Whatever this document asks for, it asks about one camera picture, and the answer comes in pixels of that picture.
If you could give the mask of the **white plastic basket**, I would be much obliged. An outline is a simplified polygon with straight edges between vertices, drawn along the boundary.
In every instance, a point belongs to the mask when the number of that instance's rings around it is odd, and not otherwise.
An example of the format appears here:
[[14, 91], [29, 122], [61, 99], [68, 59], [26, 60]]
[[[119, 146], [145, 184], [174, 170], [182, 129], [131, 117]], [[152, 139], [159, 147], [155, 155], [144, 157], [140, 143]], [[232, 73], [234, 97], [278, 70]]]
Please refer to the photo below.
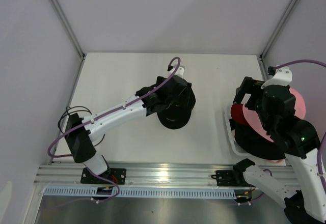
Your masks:
[[231, 122], [230, 120], [231, 118], [231, 105], [227, 105], [224, 108], [224, 120], [225, 120], [225, 124], [226, 124], [226, 132], [227, 132], [227, 138], [228, 138], [228, 142], [232, 148], [232, 151], [238, 155], [238, 156], [249, 156], [249, 153], [247, 153], [244, 149], [242, 149], [237, 142], [235, 141], [235, 134], [234, 134], [234, 130], [231, 129]]

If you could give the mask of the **black wire hat stand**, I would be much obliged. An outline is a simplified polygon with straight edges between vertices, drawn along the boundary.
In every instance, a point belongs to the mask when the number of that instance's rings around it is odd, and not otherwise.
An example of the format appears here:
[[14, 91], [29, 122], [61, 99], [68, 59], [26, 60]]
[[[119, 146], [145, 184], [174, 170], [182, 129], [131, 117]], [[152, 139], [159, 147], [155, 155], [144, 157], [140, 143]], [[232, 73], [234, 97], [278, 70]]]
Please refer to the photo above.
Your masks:
[[[58, 128], [62, 134], [66, 133], [68, 130], [83, 124], [83, 116], [80, 116], [79, 113], [83, 115], [91, 115], [91, 110], [85, 106], [77, 105], [73, 107], [66, 107], [66, 110], [61, 115], [58, 121]], [[102, 136], [100, 141], [94, 144], [89, 138], [90, 130], [86, 129], [85, 126], [82, 126], [75, 131], [64, 136], [64, 139], [67, 143], [68, 148], [71, 150], [86, 150], [86, 151], [96, 151], [96, 147], [102, 143], [105, 138], [105, 135]]]

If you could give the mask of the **right frame post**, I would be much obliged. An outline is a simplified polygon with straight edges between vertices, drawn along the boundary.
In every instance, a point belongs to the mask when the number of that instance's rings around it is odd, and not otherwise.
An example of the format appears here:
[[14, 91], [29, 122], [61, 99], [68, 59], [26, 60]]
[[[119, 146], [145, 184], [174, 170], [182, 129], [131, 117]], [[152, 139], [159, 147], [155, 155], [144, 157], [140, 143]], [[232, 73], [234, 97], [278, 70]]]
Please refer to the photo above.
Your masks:
[[268, 53], [277, 41], [280, 33], [287, 24], [288, 20], [290, 19], [299, 2], [300, 0], [289, 0], [289, 2], [287, 3], [286, 8], [284, 9], [281, 17], [279, 18], [276, 27], [273, 29], [267, 43], [264, 45], [264, 48], [261, 54], [259, 55], [261, 62], [264, 62], [264, 60], [266, 59]]

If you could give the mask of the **black baseball cap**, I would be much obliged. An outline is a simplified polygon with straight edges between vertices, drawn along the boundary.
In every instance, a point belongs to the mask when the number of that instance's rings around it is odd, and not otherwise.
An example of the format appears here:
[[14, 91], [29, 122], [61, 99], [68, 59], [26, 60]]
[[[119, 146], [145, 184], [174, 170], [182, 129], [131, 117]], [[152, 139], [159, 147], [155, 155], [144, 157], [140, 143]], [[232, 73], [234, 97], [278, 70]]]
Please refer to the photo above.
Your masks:
[[157, 113], [158, 119], [168, 129], [180, 129], [189, 122], [195, 104], [192, 84], [187, 82], [185, 88], [179, 89], [172, 96], [169, 106]]

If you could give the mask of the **frame post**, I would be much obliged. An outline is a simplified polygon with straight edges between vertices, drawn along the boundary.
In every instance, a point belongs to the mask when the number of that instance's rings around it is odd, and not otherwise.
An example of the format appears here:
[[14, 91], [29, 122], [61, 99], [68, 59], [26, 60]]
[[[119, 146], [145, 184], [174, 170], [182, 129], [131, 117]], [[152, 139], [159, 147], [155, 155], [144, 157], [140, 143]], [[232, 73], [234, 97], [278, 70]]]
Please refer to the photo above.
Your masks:
[[59, 2], [59, 0], [49, 0], [58, 20], [60, 21], [68, 39], [70, 40], [73, 48], [75, 49], [76, 53], [78, 54], [79, 58], [82, 60], [85, 57], [85, 53], [83, 52], [79, 41], [72, 29], [72, 26]]
[[259, 55], [261, 62], [264, 62], [264, 60], [266, 59], [268, 53], [277, 41], [280, 33], [287, 24], [288, 20], [290, 19], [299, 2], [300, 0], [289, 0], [289, 2], [287, 3], [286, 8], [284, 9], [281, 17], [279, 18], [276, 27], [273, 29], [267, 43], [264, 45], [264, 48], [261, 54]]

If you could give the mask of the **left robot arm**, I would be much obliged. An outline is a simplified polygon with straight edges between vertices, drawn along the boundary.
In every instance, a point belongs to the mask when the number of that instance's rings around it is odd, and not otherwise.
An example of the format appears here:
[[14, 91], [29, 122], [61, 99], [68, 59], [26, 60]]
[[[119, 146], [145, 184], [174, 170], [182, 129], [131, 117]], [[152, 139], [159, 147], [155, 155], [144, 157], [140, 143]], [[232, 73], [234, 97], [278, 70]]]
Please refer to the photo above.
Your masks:
[[171, 79], [159, 76], [156, 84], [141, 88], [114, 108], [84, 118], [73, 113], [69, 116], [64, 138], [74, 162], [85, 166], [86, 177], [102, 184], [113, 177], [105, 158], [95, 149], [95, 140], [131, 120], [152, 114], [157, 114], [164, 127], [180, 129], [189, 122], [195, 104], [190, 82], [178, 75]]

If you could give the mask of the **red baseball cap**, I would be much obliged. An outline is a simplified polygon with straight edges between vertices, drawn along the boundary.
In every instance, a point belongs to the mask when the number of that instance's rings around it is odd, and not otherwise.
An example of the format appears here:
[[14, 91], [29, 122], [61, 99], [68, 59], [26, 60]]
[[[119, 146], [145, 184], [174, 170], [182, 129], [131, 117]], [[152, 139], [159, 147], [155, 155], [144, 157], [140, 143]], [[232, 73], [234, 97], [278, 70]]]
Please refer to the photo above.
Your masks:
[[233, 104], [230, 111], [232, 119], [241, 125], [249, 126], [243, 114], [243, 104]]

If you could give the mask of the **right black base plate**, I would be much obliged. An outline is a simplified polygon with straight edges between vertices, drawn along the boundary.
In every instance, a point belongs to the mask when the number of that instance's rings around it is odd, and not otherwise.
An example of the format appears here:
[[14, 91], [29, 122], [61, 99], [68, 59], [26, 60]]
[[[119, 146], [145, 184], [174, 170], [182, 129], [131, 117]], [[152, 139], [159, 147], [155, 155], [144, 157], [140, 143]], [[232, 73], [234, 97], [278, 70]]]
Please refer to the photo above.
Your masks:
[[220, 187], [244, 187], [248, 186], [245, 182], [241, 182], [237, 179], [232, 170], [217, 170], [210, 176], [216, 180], [217, 186]]

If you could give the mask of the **light pink hat in basket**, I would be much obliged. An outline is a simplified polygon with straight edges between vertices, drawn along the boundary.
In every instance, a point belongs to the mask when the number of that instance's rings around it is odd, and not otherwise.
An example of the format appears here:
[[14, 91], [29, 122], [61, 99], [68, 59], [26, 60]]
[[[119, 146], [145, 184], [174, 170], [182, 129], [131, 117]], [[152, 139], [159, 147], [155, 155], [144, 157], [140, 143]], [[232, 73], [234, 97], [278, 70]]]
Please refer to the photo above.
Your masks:
[[280, 160], [266, 160], [266, 161], [269, 162], [269, 163], [272, 163], [272, 164], [278, 164], [278, 163], [284, 162], [284, 159], [280, 159]]

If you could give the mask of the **left frame post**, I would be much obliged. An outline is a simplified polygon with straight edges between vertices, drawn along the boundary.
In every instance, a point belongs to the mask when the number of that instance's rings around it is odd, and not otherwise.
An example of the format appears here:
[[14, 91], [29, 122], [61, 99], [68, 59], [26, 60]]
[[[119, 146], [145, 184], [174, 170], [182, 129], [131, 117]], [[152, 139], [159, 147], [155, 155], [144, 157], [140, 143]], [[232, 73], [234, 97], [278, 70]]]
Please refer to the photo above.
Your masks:
[[49, 0], [58, 20], [60, 21], [68, 39], [70, 40], [73, 48], [75, 49], [76, 53], [78, 54], [79, 58], [82, 60], [85, 57], [85, 53], [83, 52], [79, 41], [72, 29], [72, 26], [59, 2], [59, 0]]

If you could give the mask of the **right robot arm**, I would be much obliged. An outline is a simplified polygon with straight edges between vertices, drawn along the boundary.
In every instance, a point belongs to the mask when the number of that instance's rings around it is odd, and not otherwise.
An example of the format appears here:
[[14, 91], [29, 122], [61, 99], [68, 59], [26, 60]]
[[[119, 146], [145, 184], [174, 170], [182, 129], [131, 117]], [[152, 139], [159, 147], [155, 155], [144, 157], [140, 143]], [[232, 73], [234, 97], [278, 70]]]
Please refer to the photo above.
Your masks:
[[245, 77], [233, 103], [241, 103], [245, 94], [250, 95], [246, 107], [257, 112], [263, 129], [285, 154], [300, 189], [279, 182], [249, 159], [233, 166], [234, 183], [256, 186], [283, 208], [291, 223], [325, 223], [325, 180], [318, 157], [321, 142], [314, 126], [295, 116], [296, 98], [290, 87], [264, 87], [262, 81]]

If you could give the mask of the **pink bucket hat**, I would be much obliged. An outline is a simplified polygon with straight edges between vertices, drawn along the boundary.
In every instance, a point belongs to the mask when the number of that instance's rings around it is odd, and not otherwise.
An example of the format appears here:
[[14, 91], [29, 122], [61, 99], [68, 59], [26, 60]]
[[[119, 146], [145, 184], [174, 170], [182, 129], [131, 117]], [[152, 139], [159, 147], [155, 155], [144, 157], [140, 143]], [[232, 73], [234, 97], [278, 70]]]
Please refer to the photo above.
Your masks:
[[[306, 115], [306, 105], [303, 96], [294, 88], [290, 88], [289, 91], [296, 98], [295, 107], [294, 107], [295, 116], [300, 119], [304, 119]], [[251, 126], [251, 128], [254, 129], [254, 131], [258, 133], [260, 136], [262, 136], [264, 139], [273, 143], [274, 141], [270, 138], [269, 135], [267, 135], [267, 132], [263, 129], [258, 114], [253, 110], [249, 110], [245, 106], [242, 107], [242, 111], [243, 111], [244, 118]]]

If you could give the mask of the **black hat in basket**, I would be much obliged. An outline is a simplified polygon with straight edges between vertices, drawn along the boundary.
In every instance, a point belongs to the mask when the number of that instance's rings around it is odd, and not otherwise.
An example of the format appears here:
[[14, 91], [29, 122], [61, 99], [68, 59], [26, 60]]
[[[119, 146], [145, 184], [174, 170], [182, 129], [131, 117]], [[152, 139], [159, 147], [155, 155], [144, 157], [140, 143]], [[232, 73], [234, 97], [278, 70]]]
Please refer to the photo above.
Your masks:
[[285, 154], [274, 143], [259, 135], [250, 126], [234, 123], [236, 143], [247, 153], [265, 160], [283, 160]]

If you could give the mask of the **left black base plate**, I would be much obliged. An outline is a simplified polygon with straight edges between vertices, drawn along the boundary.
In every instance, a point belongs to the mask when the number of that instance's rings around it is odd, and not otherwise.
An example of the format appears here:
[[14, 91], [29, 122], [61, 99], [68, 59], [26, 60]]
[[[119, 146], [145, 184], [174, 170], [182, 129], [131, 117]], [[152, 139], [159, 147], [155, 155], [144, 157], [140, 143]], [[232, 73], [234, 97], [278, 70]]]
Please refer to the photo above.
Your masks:
[[[115, 182], [118, 185], [124, 185], [126, 180], [126, 169], [110, 168], [99, 176]], [[80, 182], [81, 184], [108, 184], [107, 181], [94, 177], [86, 168], [83, 169]]]

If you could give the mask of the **aluminium mounting rail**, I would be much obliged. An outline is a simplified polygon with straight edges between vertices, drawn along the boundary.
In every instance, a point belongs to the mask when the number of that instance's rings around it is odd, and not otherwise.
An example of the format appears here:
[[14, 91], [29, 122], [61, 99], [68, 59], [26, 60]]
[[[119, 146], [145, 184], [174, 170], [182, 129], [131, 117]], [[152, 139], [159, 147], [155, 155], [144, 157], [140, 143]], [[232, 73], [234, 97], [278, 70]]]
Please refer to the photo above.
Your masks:
[[[231, 165], [127, 163], [110, 162], [111, 168], [126, 169], [125, 187], [211, 188], [211, 178], [218, 170], [231, 170]], [[39, 166], [34, 185], [81, 186], [84, 166], [74, 162], [54, 162]]]

